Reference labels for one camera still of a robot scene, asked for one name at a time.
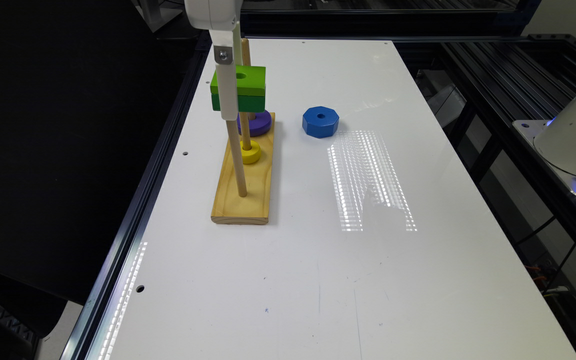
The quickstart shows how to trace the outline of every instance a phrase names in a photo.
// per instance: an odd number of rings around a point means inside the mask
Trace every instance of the wooden base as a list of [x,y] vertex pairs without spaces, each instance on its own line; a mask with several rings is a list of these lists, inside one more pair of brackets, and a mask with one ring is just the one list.
[[233,169],[230,143],[226,146],[221,175],[212,206],[211,219],[217,224],[265,225],[268,223],[270,180],[272,175],[273,142],[275,139],[275,113],[270,113],[272,126],[266,134],[254,140],[261,146],[261,159],[244,165],[248,195],[240,197]]

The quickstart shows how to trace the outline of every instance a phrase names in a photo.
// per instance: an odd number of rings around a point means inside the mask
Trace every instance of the purple ring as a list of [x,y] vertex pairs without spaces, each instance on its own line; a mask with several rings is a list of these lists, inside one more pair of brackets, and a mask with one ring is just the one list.
[[[262,113],[255,113],[255,120],[248,120],[248,126],[250,127],[250,136],[261,136],[272,127],[272,117],[268,111]],[[239,123],[239,115],[237,115],[237,129],[239,129],[239,134],[241,135],[241,124]]]

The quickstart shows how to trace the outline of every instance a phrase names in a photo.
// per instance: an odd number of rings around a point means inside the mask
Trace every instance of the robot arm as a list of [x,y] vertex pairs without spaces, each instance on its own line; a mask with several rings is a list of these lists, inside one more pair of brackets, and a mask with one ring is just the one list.
[[190,24],[210,31],[215,54],[221,117],[235,121],[237,78],[235,65],[241,65],[241,35],[239,12],[243,0],[186,0]]
[[197,29],[232,31],[243,0],[186,0],[190,24]]

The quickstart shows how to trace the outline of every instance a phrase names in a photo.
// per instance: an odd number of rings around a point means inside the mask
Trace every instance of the green block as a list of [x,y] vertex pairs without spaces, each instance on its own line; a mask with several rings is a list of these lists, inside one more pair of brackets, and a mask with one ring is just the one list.
[[[212,94],[212,109],[220,111],[219,94]],[[265,96],[237,96],[239,112],[264,112],[266,110]]]
[[[263,66],[236,66],[237,95],[265,96],[266,95],[266,68]],[[210,93],[219,94],[217,86],[217,72],[210,83]]]

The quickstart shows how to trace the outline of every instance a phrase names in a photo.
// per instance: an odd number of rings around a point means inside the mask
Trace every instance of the white table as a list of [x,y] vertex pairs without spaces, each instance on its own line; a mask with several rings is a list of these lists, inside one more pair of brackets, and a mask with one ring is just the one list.
[[[100,358],[576,359],[392,43],[251,51],[277,113],[270,223],[210,221],[210,54]],[[318,105],[331,138],[301,128]]]

